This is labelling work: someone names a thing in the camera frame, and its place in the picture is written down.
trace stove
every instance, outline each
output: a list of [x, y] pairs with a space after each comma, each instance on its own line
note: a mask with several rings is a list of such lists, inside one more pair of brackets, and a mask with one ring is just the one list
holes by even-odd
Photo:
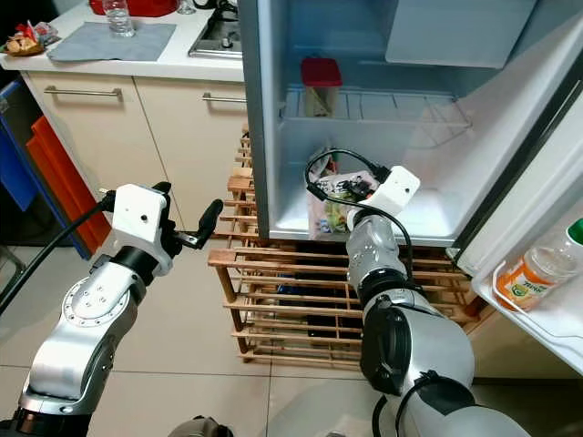
[[189, 50], [191, 57], [242, 59], [237, 7], [220, 2]]

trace wooden rack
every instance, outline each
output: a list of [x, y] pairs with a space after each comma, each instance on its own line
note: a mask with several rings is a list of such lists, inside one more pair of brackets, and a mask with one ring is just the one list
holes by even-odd
[[[218, 233], [227, 248], [211, 250], [209, 265], [219, 275], [240, 356], [357, 369], [362, 308], [346, 281], [344, 245], [259, 239], [246, 137], [236, 162], [228, 183], [232, 199], [225, 201], [232, 211], [220, 218], [230, 230]], [[414, 278], [446, 317], [464, 328], [476, 324], [478, 317], [466, 310], [475, 297], [469, 279], [442, 249], [414, 248]]]

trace green bottle cap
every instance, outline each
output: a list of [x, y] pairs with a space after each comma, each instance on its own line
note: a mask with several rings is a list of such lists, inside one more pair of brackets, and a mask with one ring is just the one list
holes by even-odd
[[579, 244], [583, 244], [583, 218], [580, 218], [567, 229], [568, 235]]

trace plastic bottle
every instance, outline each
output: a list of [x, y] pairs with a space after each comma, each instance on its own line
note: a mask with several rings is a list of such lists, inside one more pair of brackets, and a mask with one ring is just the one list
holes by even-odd
[[[531, 310], [552, 289], [583, 273], [583, 218], [551, 233], [498, 277], [496, 287], [523, 310]], [[496, 295], [500, 304], [514, 308]]]
[[129, 16], [127, 0], [103, 0], [103, 10], [113, 36], [126, 37], [136, 34]]

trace tile floor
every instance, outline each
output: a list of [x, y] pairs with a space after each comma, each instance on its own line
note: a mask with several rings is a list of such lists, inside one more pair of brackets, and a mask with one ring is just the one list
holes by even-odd
[[[219, 281], [206, 266], [207, 250], [185, 250], [171, 274], [148, 289], [136, 324], [118, 348], [90, 435], [163, 437], [205, 414], [230, 425], [237, 437], [324, 437], [330, 431], [370, 437], [378, 395], [358, 372], [243, 364], [237, 358]], [[24, 262], [36, 253], [15, 249]], [[0, 287], [11, 268], [7, 263], [0, 269]], [[57, 249], [0, 319], [0, 417], [14, 410], [63, 294], [87, 270], [75, 251]], [[474, 392], [534, 437], [580, 420], [583, 411], [583, 391], [572, 387], [483, 385]], [[383, 421], [384, 436], [391, 437], [388, 410]]]

